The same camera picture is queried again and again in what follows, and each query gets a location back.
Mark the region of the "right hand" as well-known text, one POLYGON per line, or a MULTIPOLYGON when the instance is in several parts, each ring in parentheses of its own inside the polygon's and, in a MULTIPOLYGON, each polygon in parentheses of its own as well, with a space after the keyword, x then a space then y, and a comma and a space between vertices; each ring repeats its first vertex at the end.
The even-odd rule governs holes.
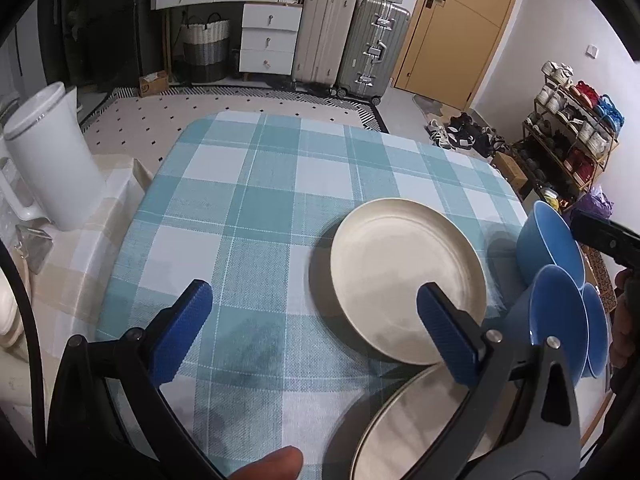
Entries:
POLYGON ((610 345, 610 361, 619 370, 627 365, 629 359, 636 351, 634 342, 634 318, 629 310, 626 292, 626 281, 632 277, 631 270, 623 270, 617 273, 615 278, 616 288, 620 290, 617 297, 614 321, 612 327, 612 344, 610 345))

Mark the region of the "left hand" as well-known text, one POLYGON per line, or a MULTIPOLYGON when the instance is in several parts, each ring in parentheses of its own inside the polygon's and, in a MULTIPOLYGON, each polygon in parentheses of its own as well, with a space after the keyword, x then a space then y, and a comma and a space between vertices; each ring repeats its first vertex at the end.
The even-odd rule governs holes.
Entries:
POLYGON ((286 446, 237 471, 230 480, 296 480, 303 468, 304 456, 295 446, 286 446))

